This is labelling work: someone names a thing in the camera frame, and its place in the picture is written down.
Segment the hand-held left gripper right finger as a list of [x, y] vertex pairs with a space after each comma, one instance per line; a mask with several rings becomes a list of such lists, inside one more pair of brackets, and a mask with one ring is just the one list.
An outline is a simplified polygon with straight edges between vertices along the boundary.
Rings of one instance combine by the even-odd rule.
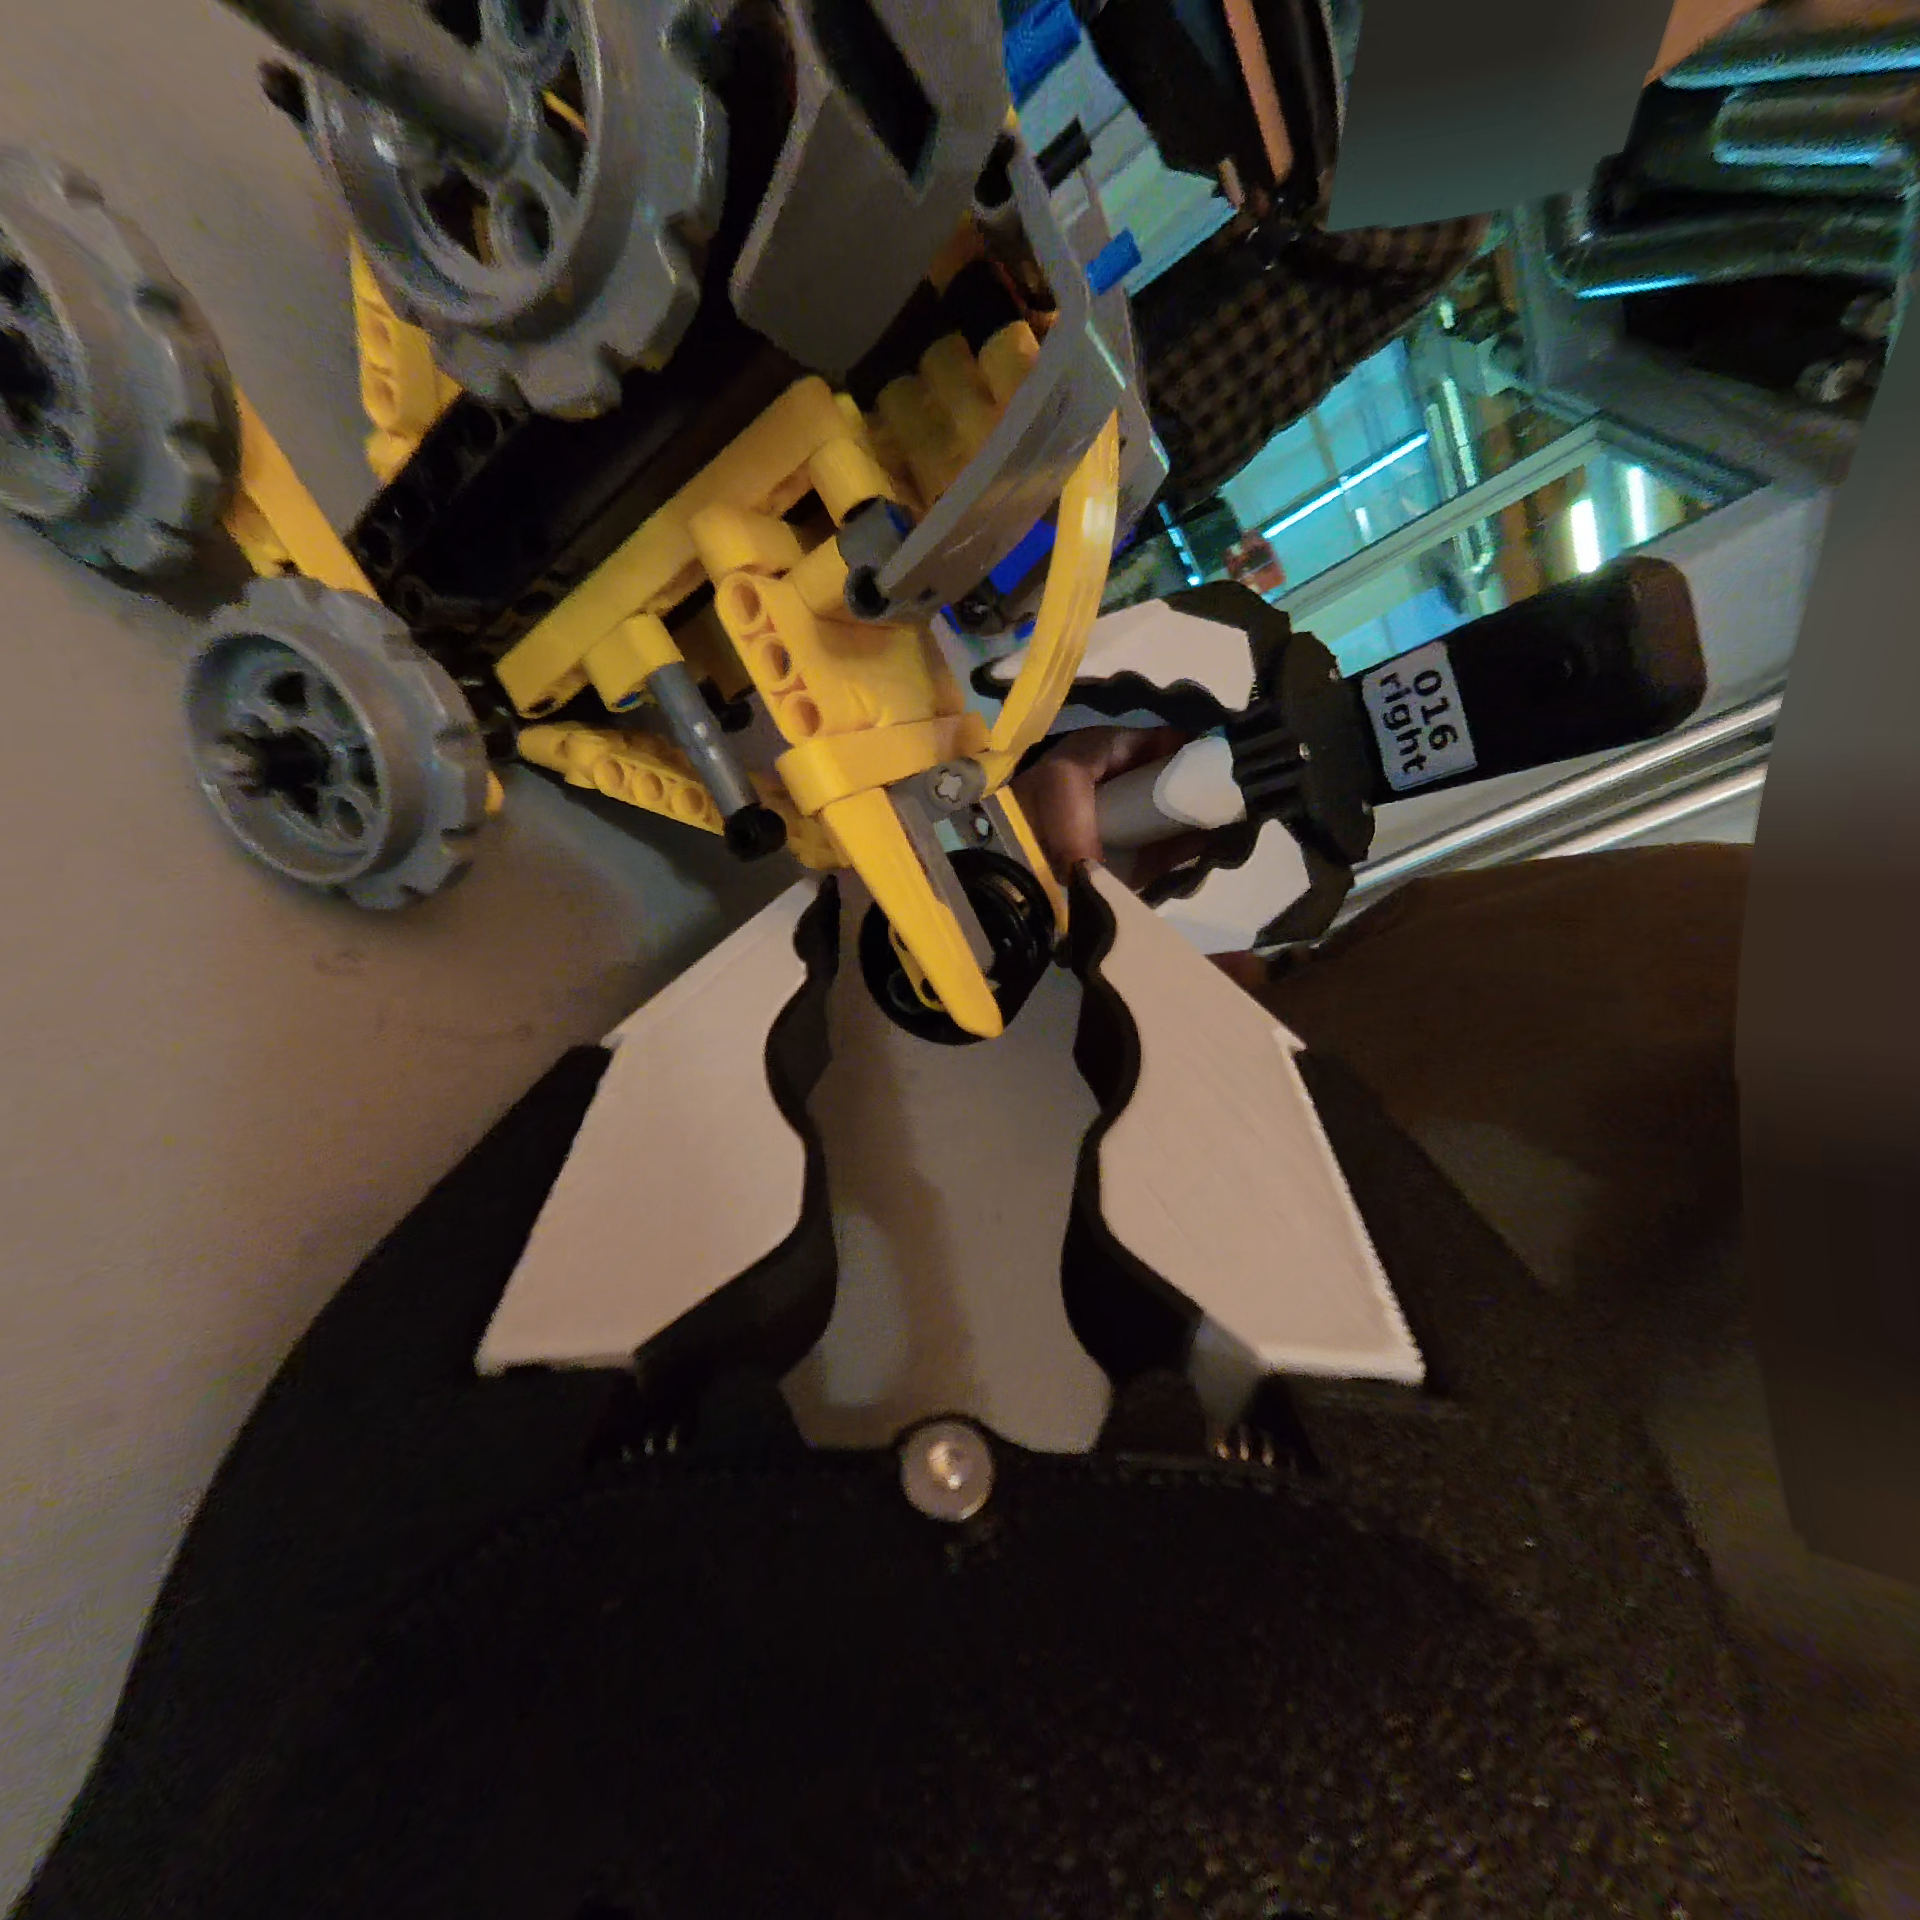
[[1066, 1313], [1101, 1428], [1424, 1415], [1424, 1354], [1311, 1092], [1304, 1041], [1105, 866], [1070, 880]]

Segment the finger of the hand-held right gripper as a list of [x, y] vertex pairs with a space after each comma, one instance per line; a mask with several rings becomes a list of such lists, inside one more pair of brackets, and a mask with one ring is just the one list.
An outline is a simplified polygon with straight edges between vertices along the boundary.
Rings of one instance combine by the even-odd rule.
[[1198, 953], [1245, 953], [1304, 895], [1304, 852], [1228, 860], [1218, 847], [1150, 847], [1129, 853], [1129, 880]]
[[1257, 707], [1261, 596], [1168, 596], [1105, 611], [1058, 696], [1058, 717], [1150, 717], [1212, 731]]

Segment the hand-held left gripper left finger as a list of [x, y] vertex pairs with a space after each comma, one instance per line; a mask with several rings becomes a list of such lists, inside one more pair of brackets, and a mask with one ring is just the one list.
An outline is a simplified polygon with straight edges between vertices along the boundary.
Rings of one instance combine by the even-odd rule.
[[794, 880], [606, 1031], [606, 1071], [472, 1348], [477, 1373], [791, 1373], [833, 1307], [808, 1091], [828, 1066], [833, 880]]

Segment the yellow toy building-block vehicle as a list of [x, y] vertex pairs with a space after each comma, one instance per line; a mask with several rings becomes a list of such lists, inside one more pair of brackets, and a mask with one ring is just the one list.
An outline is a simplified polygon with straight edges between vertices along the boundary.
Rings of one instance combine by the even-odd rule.
[[408, 908], [519, 751], [859, 875], [884, 1017], [1001, 1031], [1070, 934], [1015, 776], [1168, 461], [998, 9], [236, 9], [349, 235], [349, 527], [148, 235], [5, 148], [5, 512], [144, 580], [237, 549], [190, 669], [228, 835]]

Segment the person's right hand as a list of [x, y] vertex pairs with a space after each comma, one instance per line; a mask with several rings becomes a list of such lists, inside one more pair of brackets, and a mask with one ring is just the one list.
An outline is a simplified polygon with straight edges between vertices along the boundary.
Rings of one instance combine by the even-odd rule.
[[1072, 729], [1058, 740], [1045, 740], [1045, 748], [1026, 759], [1026, 769], [1015, 777], [1015, 792], [1054, 866], [1054, 875], [1072, 875], [1086, 860], [1101, 860], [1123, 887], [1145, 889], [1160, 875], [1202, 860], [1209, 835], [1184, 829], [1143, 852], [1105, 852], [1096, 827], [1096, 790], [1143, 769], [1160, 764], [1184, 743], [1182, 729]]

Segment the checked cloth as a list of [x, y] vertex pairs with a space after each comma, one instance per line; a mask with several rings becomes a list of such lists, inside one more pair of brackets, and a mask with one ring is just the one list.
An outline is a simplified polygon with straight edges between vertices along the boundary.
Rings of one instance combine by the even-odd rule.
[[1239, 477], [1407, 338], [1496, 235], [1496, 212], [1333, 235], [1272, 208], [1232, 218], [1156, 273], [1129, 314], [1145, 419], [1170, 461], [1168, 503], [1193, 510]]

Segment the dark device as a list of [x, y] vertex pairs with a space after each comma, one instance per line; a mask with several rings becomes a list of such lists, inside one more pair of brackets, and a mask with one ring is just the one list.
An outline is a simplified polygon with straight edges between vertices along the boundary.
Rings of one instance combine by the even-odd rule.
[[1239, 201], [1314, 208], [1333, 189], [1358, 9], [1333, 0], [1257, 0], [1257, 9], [1289, 60], [1281, 90], [1304, 133], [1289, 185], [1261, 163], [1220, 0], [1105, 0], [1081, 4], [1081, 24], [1168, 166], [1212, 178]]

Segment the wooden board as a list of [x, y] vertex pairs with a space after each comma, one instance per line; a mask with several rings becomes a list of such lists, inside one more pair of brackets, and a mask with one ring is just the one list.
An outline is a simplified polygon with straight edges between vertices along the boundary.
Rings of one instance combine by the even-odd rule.
[[1261, 9], [1251, 0], [1220, 0], [1220, 16], [1257, 120], [1261, 163], [1272, 185], [1289, 185], [1304, 150], [1304, 133], [1293, 133], [1293, 106], [1281, 90], [1289, 60], [1272, 50]]

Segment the aluminium rail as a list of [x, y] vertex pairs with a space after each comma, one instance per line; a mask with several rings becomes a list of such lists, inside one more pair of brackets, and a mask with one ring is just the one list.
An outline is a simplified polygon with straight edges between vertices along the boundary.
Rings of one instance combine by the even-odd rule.
[[1418, 875], [1624, 852], [1697, 827], [1746, 835], [1765, 782], [1780, 692], [1789, 688], [1765, 688], [1655, 743], [1596, 751], [1572, 769], [1512, 776], [1380, 808], [1380, 838], [1355, 875], [1355, 903], [1373, 903]]

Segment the metal machine frame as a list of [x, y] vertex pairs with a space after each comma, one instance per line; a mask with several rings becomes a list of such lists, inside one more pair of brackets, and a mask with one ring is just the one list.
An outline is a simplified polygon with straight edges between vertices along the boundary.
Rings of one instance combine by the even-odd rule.
[[1546, 280], [1624, 301], [1624, 328], [1697, 372], [1862, 409], [1916, 305], [1916, 72], [1916, 16], [1746, 16], [1543, 201]]

